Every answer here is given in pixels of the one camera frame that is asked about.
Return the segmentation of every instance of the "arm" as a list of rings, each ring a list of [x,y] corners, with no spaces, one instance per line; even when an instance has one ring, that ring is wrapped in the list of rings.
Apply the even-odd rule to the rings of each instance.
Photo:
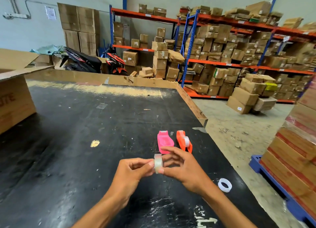
[[[124,159],[118,164],[113,182],[104,197],[72,228],[103,228],[123,209],[141,178],[151,176],[153,159]]]
[[[170,154],[162,156],[164,167],[159,173],[176,178],[189,191],[201,195],[227,228],[256,228],[211,181],[191,153],[170,146],[162,149]]]

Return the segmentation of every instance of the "hand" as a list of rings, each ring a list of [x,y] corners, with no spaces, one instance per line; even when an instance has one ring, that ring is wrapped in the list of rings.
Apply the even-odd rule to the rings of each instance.
[[[141,178],[154,173],[154,160],[132,158],[120,160],[112,184],[104,197],[119,194],[124,208]]]
[[[210,189],[210,184],[214,185],[191,153],[173,146],[161,149],[170,154],[162,156],[163,168],[159,169],[159,173],[179,180],[189,191],[201,196],[205,195],[206,189]]]

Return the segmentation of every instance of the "orange tape dispenser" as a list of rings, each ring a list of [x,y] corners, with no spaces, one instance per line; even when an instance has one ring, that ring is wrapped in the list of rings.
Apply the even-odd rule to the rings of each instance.
[[[189,138],[185,135],[185,131],[177,131],[177,140],[180,145],[180,148],[185,151],[185,148],[188,149],[189,153],[192,153],[192,144]]]

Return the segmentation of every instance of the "tape roll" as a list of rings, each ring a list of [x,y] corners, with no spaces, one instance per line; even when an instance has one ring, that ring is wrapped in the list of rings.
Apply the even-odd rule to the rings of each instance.
[[[154,155],[154,169],[156,174],[158,174],[158,170],[162,167],[162,155],[161,154],[155,154]]]
[[[184,141],[185,141],[185,147],[189,147],[190,146],[190,140],[187,136],[184,136]]]
[[[225,179],[225,178],[221,178],[219,179],[219,182],[218,182],[218,187],[219,189],[221,189],[223,192],[230,192],[230,190],[232,189],[232,184],[230,183],[229,180]]]

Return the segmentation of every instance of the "plastic pallet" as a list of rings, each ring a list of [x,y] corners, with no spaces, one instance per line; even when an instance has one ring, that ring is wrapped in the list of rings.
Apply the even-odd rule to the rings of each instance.
[[[259,163],[262,155],[252,155],[249,166],[256,172],[263,172],[267,178],[283,193],[286,197],[286,207],[292,215],[299,221],[310,223],[316,227],[316,220],[309,215],[299,203],[267,172],[267,170]]]

